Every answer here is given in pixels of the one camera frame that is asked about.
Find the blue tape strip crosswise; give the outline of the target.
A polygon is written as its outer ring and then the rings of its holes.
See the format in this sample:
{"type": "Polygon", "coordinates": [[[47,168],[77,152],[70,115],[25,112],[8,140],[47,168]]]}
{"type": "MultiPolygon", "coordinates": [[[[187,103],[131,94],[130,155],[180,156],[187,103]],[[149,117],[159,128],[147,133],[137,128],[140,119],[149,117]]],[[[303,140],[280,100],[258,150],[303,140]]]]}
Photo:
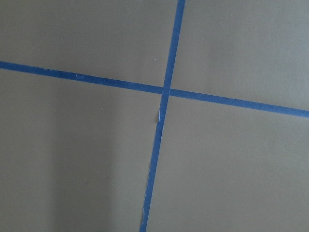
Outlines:
{"type": "MultiPolygon", "coordinates": [[[[91,75],[80,74],[80,73],[52,70],[52,69],[47,69],[47,68],[16,64],[16,63],[4,62],[4,61],[0,62],[0,68],[5,69],[5,70],[10,70],[10,71],[43,75],[43,76],[60,78],[60,79],[68,79],[68,80],[92,83],[92,84],[97,84],[97,85],[125,88],[125,89],[131,89],[131,90],[137,90],[137,91],[149,92],[149,93],[155,93],[155,94],[163,93],[163,88],[158,87],[158,86],[152,86],[152,85],[122,81],[122,80],[115,80],[115,79],[91,76],[91,75]]],[[[284,115],[299,116],[299,117],[305,117],[305,118],[309,117],[308,110],[295,109],[295,108],[290,108],[290,107],[259,103],[259,102],[254,102],[254,101],[232,99],[232,98],[190,92],[190,91],[179,90],[179,89],[171,89],[170,95],[173,97],[193,99],[193,100],[203,101],[203,102],[212,102],[212,103],[218,103],[218,104],[223,104],[223,105],[230,105],[230,106],[260,110],[260,111],[267,111],[267,112],[273,112],[273,113],[284,114],[284,115]]]]}

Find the blue tape strip lengthwise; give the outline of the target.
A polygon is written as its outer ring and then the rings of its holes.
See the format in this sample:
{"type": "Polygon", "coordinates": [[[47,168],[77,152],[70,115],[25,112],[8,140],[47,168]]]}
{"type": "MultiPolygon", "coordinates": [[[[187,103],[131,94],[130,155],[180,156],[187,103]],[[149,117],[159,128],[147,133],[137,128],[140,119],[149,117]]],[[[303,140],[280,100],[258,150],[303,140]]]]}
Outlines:
{"type": "Polygon", "coordinates": [[[167,113],[168,101],[171,90],[171,83],[173,78],[174,66],[176,61],[179,36],[181,33],[183,13],[185,8],[185,1],[177,1],[176,13],[174,17],[173,30],[171,35],[171,42],[169,46],[169,55],[166,65],[164,83],[161,93],[160,107],[158,110],[158,122],[156,125],[154,144],[152,149],[152,155],[149,166],[149,173],[147,179],[147,186],[145,189],[144,203],[143,203],[143,214],[140,223],[140,232],[145,232],[147,230],[147,223],[150,213],[150,207],[152,202],[153,188],[155,184],[155,176],[158,164],[158,158],[160,153],[160,147],[162,142],[162,135],[164,130],[165,118],[167,113]]]}

